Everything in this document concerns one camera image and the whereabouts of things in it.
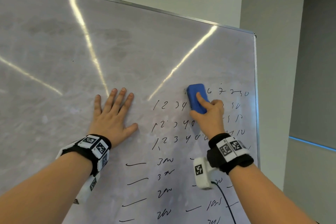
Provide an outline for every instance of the hand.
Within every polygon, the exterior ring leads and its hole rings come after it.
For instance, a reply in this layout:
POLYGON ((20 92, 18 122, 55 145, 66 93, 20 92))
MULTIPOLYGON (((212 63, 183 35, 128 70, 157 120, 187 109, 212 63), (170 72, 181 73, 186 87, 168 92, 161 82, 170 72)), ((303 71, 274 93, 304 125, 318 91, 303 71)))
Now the hand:
POLYGON ((208 137, 209 140, 214 136, 225 133, 223 124, 223 102, 215 99, 211 103, 205 101, 201 94, 196 94, 198 102, 207 109, 207 113, 200 114, 194 110, 190 111, 191 117, 197 121, 202 132, 208 137))
POLYGON ((126 94, 126 89, 121 89, 118 97, 113 103, 117 92, 117 89, 111 91, 103 110, 101 108, 102 99, 100 95, 96 95, 94 99, 93 121, 89 129, 89 134, 97 134, 109 139, 112 147, 120 144, 138 129, 137 123, 133 123, 127 128, 124 126, 124 119, 131 106, 134 94, 130 93, 128 95, 124 105, 120 109, 120 104, 126 94))

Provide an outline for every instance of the person's left hand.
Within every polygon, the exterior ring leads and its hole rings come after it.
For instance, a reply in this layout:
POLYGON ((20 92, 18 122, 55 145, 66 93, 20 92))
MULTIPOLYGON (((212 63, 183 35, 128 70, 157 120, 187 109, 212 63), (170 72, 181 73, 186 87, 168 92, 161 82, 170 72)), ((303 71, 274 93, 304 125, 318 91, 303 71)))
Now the person's left hand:
POLYGON ((124 126, 124 119, 128 108, 131 106, 134 94, 130 93, 124 105, 120 108, 126 94, 126 89, 121 89, 114 102, 117 92, 117 89, 111 91, 103 110, 101 105, 102 99, 100 95, 96 95, 94 99, 93 121, 89 129, 89 134, 97 134, 109 139, 112 147, 116 147, 138 129, 137 123, 133 123, 127 128, 124 126))

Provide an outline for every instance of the forearm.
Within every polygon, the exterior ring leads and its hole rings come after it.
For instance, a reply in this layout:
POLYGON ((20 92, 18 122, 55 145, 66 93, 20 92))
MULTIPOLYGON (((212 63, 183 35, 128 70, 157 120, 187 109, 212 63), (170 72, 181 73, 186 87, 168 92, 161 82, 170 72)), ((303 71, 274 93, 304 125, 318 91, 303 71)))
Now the forearm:
POLYGON ((251 224, 316 224, 254 164, 235 167, 229 177, 251 224))
POLYGON ((80 154, 62 155, 0 197, 0 222, 62 223, 91 170, 80 154))

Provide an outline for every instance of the person's left arm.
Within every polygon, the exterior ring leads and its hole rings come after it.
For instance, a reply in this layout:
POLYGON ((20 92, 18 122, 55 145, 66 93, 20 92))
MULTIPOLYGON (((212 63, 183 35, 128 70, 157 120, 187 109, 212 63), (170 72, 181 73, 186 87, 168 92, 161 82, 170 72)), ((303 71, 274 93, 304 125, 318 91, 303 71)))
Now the person's left arm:
MULTIPOLYGON (((89 134, 108 138, 112 147, 138 129, 136 123, 124 127, 124 118, 134 95, 128 95, 120 108, 126 89, 113 89, 105 106, 101 98, 94 101, 93 121, 89 134)), ((69 152, 15 186, 0 197, 0 223, 62 223, 81 187, 90 176, 92 162, 76 152, 69 152)))

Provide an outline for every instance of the person's right arm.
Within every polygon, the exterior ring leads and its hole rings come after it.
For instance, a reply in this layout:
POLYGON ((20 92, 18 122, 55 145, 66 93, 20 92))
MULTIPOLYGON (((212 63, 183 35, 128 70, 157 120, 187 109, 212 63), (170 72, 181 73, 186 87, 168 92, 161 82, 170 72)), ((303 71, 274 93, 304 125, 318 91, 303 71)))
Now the person's right arm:
MULTIPOLYGON (((191 111, 202 132, 209 138, 224 133, 223 102, 206 102, 198 93, 199 103, 207 113, 191 111)), ((229 177, 239 201, 251 224, 316 224, 277 188, 254 164, 237 166, 229 172, 229 177)))

